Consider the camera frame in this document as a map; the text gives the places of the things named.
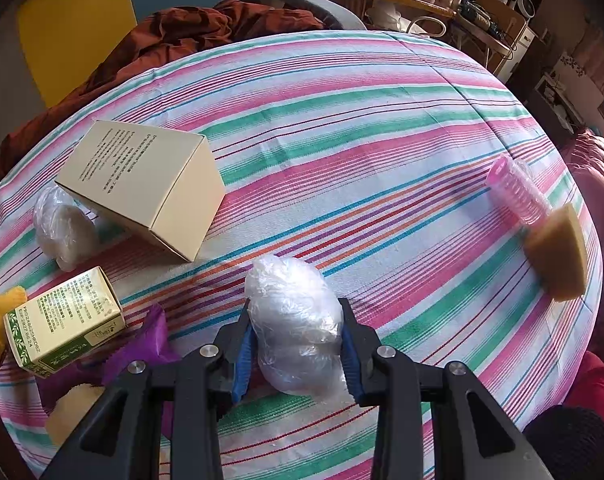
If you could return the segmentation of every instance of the pink plastic bottle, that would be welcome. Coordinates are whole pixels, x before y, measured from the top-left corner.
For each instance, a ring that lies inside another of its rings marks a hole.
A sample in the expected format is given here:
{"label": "pink plastic bottle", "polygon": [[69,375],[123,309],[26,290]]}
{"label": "pink plastic bottle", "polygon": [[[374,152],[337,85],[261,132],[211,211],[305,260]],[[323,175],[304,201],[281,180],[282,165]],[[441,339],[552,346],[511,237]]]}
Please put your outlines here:
{"label": "pink plastic bottle", "polygon": [[551,204],[521,167],[507,155],[500,155],[486,176],[486,185],[526,225],[546,218]]}

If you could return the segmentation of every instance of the purple bag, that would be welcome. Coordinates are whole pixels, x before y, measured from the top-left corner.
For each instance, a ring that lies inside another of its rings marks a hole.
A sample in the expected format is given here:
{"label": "purple bag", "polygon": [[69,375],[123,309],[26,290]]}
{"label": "purple bag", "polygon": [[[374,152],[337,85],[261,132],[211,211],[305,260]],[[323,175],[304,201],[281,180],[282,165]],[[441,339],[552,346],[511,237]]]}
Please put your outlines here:
{"label": "purple bag", "polygon": [[[105,363],[83,366],[71,363],[46,379],[36,378],[42,408],[50,415],[58,399],[78,384],[108,386],[131,361],[143,360],[149,366],[179,361],[168,344],[166,317],[160,305],[154,303],[146,313],[142,327],[131,341],[109,357]],[[162,410],[162,434],[170,438],[173,429],[173,403],[166,402]]]}

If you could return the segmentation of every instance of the chair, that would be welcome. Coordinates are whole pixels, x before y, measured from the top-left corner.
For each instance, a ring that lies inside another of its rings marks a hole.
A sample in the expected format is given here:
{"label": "chair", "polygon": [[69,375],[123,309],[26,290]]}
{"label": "chair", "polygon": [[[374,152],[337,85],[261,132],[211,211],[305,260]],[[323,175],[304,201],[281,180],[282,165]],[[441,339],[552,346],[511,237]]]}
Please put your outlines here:
{"label": "chair", "polygon": [[[27,0],[18,11],[20,44],[48,107],[83,83],[122,37],[153,12],[178,6],[212,7],[218,1]],[[280,1],[310,10],[329,28],[365,30],[352,12],[328,0]]]}

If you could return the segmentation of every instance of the orange blanket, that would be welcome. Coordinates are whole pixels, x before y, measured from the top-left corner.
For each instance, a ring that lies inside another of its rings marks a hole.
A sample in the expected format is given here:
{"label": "orange blanket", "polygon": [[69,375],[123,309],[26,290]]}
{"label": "orange blanket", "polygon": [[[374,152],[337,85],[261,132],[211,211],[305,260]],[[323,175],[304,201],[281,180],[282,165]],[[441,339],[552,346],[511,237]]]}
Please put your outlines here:
{"label": "orange blanket", "polygon": [[229,43],[323,28],[307,10],[273,9],[239,0],[222,0],[213,9],[173,7],[156,12],[128,33],[83,85],[6,136],[0,145],[0,180],[64,120],[144,70]]}

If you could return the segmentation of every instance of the cardboard box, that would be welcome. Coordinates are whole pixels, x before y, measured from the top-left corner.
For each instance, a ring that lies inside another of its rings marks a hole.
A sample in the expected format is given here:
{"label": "cardboard box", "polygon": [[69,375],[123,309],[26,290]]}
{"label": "cardboard box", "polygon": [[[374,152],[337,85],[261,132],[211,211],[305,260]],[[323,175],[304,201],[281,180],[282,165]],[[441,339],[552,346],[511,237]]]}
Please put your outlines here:
{"label": "cardboard box", "polygon": [[50,376],[125,326],[100,267],[54,286],[4,316],[16,362],[38,377]]}
{"label": "cardboard box", "polygon": [[192,262],[224,197],[207,138],[96,121],[56,177],[100,216]]}

